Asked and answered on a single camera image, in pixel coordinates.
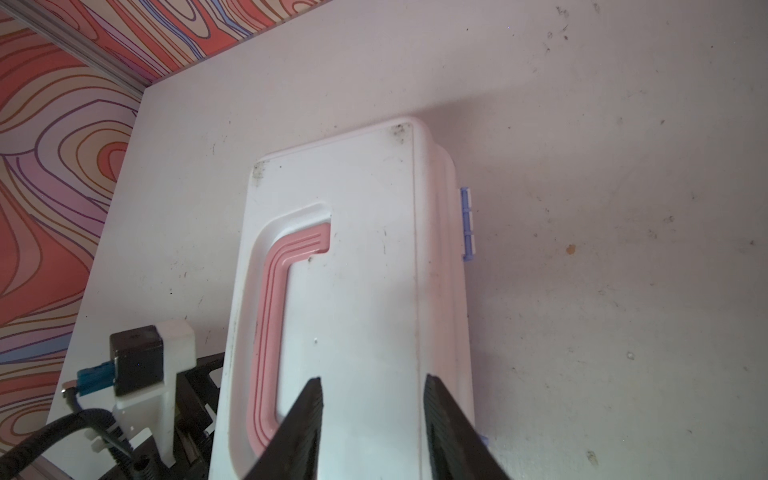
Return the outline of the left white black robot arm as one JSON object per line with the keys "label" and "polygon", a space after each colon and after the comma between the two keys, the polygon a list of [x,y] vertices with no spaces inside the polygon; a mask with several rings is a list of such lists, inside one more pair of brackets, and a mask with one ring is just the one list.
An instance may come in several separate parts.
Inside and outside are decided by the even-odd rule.
{"label": "left white black robot arm", "polygon": [[106,449],[115,465],[104,479],[207,479],[214,440],[213,428],[220,388],[211,373],[223,367],[222,353],[197,360],[195,368],[177,375],[173,410],[172,453],[175,463],[160,459],[160,445],[151,436],[137,447],[129,447],[127,429],[120,427],[105,409],[84,409],[45,425],[1,456],[3,479],[67,479],[63,470],[43,454],[62,440],[80,432],[92,434],[102,427],[121,446],[108,442]]}

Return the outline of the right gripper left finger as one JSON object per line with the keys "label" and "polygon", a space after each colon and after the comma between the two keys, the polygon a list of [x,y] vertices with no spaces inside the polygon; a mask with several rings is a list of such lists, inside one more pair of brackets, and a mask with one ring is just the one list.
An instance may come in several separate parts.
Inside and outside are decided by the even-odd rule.
{"label": "right gripper left finger", "polygon": [[321,379],[307,381],[247,480],[314,480],[317,478],[322,429]]}

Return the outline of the white blue plastic tool box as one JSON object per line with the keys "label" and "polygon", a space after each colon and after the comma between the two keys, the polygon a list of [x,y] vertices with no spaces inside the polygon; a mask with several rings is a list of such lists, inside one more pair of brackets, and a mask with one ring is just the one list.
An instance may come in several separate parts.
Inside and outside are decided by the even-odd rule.
{"label": "white blue plastic tool box", "polygon": [[211,478],[244,478],[312,378],[319,478],[430,477],[426,378],[474,413],[466,198],[450,155],[413,117],[256,163]]}

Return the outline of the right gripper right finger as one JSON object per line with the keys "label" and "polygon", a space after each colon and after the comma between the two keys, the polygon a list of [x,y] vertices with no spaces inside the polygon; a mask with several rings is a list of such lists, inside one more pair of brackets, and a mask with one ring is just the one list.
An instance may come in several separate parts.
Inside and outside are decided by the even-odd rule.
{"label": "right gripper right finger", "polygon": [[423,403],[433,479],[510,479],[438,376],[426,376]]}

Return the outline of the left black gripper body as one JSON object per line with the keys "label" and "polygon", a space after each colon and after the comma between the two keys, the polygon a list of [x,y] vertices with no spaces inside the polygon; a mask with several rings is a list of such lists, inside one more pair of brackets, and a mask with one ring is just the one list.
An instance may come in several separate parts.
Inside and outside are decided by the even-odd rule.
{"label": "left black gripper body", "polygon": [[224,363],[222,353],[201,357],[195,368],[177,376],[172,453],[168,467],[158,443],[150,438],[135,449],[130,479],[192,479],[209,477],[220,387],[212,375]]}

